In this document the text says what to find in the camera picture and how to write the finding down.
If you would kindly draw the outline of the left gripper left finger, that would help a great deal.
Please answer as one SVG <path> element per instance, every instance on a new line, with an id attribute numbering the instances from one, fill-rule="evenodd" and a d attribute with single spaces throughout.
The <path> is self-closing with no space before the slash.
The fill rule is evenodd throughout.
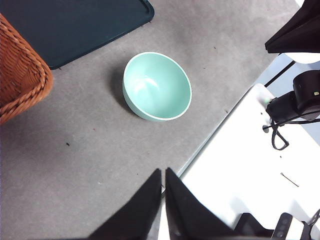
<path id="1" fill-rule="evenodd" d="M 161 203 L 162 173 L 155 169 L 130 200 L 89 235 L 89 240 L 145 240 Z"/>

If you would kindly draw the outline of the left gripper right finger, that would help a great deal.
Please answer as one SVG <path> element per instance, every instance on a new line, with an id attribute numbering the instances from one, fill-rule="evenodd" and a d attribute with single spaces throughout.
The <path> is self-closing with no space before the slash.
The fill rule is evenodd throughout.
<path id="1" fill-rule="evenodd" d="M 220 240 L 237 235 L 201 204 L 169 167 L 165 170 L 165 208 L 172 240 Z"/>

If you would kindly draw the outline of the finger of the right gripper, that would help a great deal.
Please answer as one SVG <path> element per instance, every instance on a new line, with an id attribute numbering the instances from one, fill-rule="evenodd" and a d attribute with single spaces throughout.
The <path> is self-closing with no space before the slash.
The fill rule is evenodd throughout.
<path id="1" fill-rule="evenodd" d="M 265 44 L 268 53 L 319 53 L 320 2 L 305 0 L 294 16 Z"/>

